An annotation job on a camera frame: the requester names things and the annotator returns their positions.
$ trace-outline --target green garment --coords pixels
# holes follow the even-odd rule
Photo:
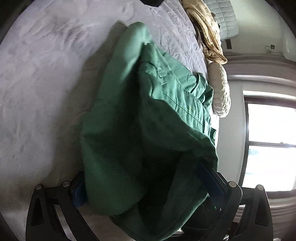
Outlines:
[[[116,45],[81,145],[92,208],[135,240],[164,240],[206,199],[196,165],[217,170],[213,89],[160,50],[143,23]]]

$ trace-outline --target tan cloth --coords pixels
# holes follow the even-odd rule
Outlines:
[[[202,0],[183,0],[182,3],[189,18],[196,20],[202,28],[205,40],[205,46],[203,46],[205,57],[219,64],[227,63],[221,48],[219,26],[208,6]]]

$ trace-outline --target cream pillow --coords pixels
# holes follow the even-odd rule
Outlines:
[[[212,108],[216,115],[224,118],[230,110],[230,89],[223,66],[212,62],[208,66],[209,85],[214,89]]]

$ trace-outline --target window frame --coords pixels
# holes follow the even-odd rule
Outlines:
[[[239,186],[242,186],[244,181],[244,176],[246,173],[246,167],[248,162],[249,146],[296,148],[296,145],[291,145],[291,144],[249,141],[248,104],[275,105],[275,106],[289,107],[289,108],[296,109],[296,101],[293,101],[293,100],[285,100],[285,99],[278,99],[278,98],[271,98],[271,97],[244,96],[244,107],[245,107],[245,115],[246,115],[246,137],[245,137],[242,170],[241,170],[239,183],[238,183]],[[266,192],[266,193],[267,193],[267,197],[270,199],[296,197],[296,189],[291,191],[275,191],[275,192]]]

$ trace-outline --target window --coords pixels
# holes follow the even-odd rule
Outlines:
[[[296,189],[296,102],[245,96],[246,144],[239,185]]]

